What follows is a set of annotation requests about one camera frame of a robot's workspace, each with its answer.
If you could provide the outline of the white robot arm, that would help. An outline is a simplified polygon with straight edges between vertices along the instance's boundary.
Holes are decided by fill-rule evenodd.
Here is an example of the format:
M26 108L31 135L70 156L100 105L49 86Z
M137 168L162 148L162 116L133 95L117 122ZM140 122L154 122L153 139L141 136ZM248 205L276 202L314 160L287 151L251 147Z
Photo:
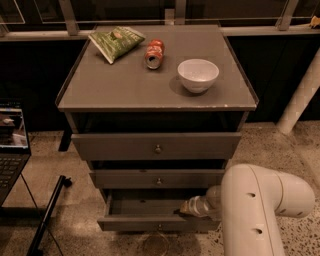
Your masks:
M219 186L185 201L180 212L220 216L225 256L285 256L276 218L303 218L315 194L302 178L252 164L228 168Z

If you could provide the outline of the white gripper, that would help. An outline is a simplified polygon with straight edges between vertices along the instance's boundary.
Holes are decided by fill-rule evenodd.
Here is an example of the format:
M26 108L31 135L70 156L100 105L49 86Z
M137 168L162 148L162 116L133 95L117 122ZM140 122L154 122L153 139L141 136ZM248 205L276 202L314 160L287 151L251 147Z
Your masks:
M205 196L195 196L182 203L180 212L183 214L191 214L196 217L207 217L212 211L212 206L209 204Z

